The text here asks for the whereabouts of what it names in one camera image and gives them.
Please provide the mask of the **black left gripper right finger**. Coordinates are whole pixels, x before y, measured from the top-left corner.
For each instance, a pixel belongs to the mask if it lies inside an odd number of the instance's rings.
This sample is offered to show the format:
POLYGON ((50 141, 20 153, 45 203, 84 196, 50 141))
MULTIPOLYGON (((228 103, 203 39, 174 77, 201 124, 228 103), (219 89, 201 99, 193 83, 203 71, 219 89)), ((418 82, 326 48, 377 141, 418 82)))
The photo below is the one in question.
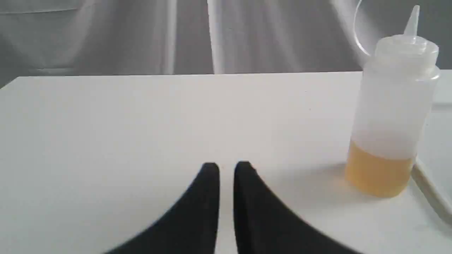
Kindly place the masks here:
POLYGON ((293 213, 253 165, 234 169, 233 217, 239 254, 355 254, 293 213))

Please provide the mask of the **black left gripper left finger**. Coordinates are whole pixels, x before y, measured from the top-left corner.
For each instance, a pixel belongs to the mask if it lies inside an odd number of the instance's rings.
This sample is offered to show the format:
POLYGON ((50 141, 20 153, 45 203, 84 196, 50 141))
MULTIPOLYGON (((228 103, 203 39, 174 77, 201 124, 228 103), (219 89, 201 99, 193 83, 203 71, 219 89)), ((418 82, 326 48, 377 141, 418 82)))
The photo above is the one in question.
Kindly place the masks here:
POLYGON ((204 163, 181 198, 143 232, 110 254, 213 254, 220 205, 220 172, 204 163))

